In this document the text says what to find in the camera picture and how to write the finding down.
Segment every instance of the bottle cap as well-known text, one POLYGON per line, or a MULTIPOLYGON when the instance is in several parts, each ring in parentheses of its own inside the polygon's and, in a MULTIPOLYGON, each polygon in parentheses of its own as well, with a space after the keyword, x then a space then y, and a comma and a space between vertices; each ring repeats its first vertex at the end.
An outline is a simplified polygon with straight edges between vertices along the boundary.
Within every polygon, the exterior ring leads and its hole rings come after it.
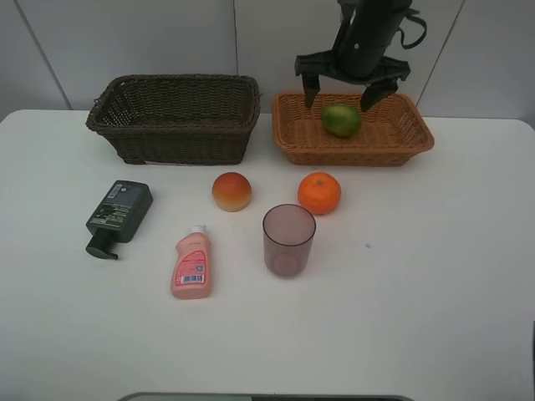
POLYGON ((99 259, 115 259, 119 257, 110 252, 110 248, 114 245, 114 231, 99 228, 85 247, 85 250, 92 256, 99 259))
POLYGON ((199 225, 199 226, 193 226, 190 228, 190 231, 188 234, 193 234, 194 232, 200 232, 201 234, 206 234, 206 226, 205 225, 199 225))

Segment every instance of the white cap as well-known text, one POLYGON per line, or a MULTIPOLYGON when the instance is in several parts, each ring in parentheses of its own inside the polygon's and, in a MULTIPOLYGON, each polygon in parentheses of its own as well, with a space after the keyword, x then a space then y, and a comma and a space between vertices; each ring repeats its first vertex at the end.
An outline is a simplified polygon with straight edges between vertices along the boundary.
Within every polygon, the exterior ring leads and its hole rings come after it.
POLYGON ((206 234, 206 226, 205 225, 193 226, 192 228, 190 228, 190 231, 188 232, 188 234, 193 234, 194 232, 200 232, 202 234, 206 234))

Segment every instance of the barcode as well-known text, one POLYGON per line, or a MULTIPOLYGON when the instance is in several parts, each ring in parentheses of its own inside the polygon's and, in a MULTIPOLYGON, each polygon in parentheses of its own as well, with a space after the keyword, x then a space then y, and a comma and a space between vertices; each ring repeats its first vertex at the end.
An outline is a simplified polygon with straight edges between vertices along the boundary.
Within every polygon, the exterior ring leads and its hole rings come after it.
POLYGON ((195 274, 191 274, 190 276, 182 276, 181 277, 181 282, 182 283, 186 283, 186 282, 203 283, 204 282, 204 276, 197 276, 195 274))
POLYGON ((114 186, 114 189, 111 190, 110 194, 108 195, 108 197, 110 199, 114 199, 115 196, 117 195, 117 192, 119 192, 121 186, 123 186, 122 184, 117 184, 116 186, 114 186))

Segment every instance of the robotic arm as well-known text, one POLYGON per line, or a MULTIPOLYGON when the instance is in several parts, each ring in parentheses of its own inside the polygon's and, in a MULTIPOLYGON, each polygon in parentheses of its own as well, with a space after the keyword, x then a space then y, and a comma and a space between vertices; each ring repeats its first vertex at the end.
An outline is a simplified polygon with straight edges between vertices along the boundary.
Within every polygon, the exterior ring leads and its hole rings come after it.
POLYGON ((397 81, 410 74, 406 61, 386 57, 386 48, 397 31, 401 32, 403 48, 420 44, 427 33, 419 12, 410 8, 412 0, 338 0, 342 23, 331 50, 297 56, 295 74, 301 75, 305 105, 311 108, 320 90, 319 75, 349 84, 366 85, 360 106, 367 111, 374 104, 398 89, 397 81), (400 28, 403 18, 418 23, 424 32, 418 40, 404 44, 400 28))

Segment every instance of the translucent cup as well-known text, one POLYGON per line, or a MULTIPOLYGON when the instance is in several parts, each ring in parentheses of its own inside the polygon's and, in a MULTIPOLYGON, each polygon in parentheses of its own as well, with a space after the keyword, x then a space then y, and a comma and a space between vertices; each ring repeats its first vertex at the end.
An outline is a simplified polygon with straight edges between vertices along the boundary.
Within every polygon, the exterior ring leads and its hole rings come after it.
POLYGON ((298 205, 273 207, 262 223, 264 261, 279 277, 295 277, 307 266, 308 254, 316 232, 316 220, 298 205))

